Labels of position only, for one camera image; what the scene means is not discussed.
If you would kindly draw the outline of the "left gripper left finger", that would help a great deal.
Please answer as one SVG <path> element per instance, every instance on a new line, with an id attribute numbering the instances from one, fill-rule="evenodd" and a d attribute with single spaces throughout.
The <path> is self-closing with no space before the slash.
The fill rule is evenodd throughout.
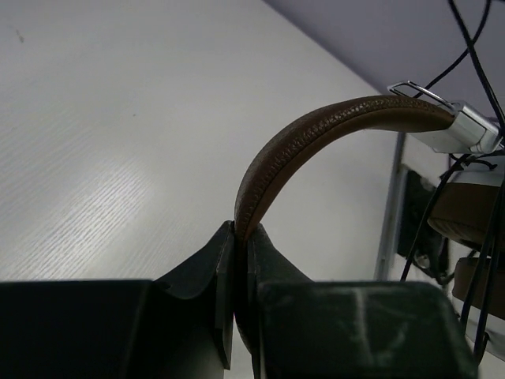
<path id="1" fill-rule="evenodd" d="M 161 346 L 169 371 L 225 371 L 233 339 L 234 223 L 155 281 L 169 298 Z"/>

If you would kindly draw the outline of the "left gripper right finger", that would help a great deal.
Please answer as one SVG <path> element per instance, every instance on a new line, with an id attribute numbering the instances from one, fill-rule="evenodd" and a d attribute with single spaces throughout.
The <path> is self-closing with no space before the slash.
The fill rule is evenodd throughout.
<path id="1" fill-rule="evenodd" d="M 261 224 L 234 247 L 234 318 L 251 356 L 253 376 L 260 378 L 260 289 L 312 281 L 275 248 Z"/>

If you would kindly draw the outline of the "brown silver headphones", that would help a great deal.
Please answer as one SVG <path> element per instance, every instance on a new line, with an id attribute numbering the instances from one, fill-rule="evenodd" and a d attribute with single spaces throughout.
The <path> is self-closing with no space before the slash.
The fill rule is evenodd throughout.
<path id="1" fill-rule="evenodd" d="M 234 208 L 236 254 L 235 311 L 248 308 L 246 243 L 281 189 L 321 149 L 366 129 L 410 133 L 440 153 L 484 155 L 502 143 L 496 125 L 463 103 L 438 104 L 392 92 L 316 109 L 277 133 L 245 172 Z M 446 184 L 428 213 L 428 224 L 442 236 L 473 249 L 484 243 L 497 186 L 476 173 Z"/>

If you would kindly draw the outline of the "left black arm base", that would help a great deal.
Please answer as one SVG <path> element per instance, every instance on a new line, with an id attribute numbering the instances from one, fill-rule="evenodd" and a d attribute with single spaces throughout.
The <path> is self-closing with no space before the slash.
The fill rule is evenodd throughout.
<path id="1" fill-rule="evenodd" d="M 405 259 L 414 248 L 412 266 L 419 268 L 430 278 L 435 278 L 435 272 L 429 258 L 437 254 L 439 258 L 440 277 L 451 279 L 454 274 L 449 269 L 449 240 L 436 232 L 427 223 L 418 231 L 425 209 L 435 186 L 416 171 L 404 167 L 405 188 L 402 202 L 402 216 L 399 224 L 399 236 L 396 253 Z"/>

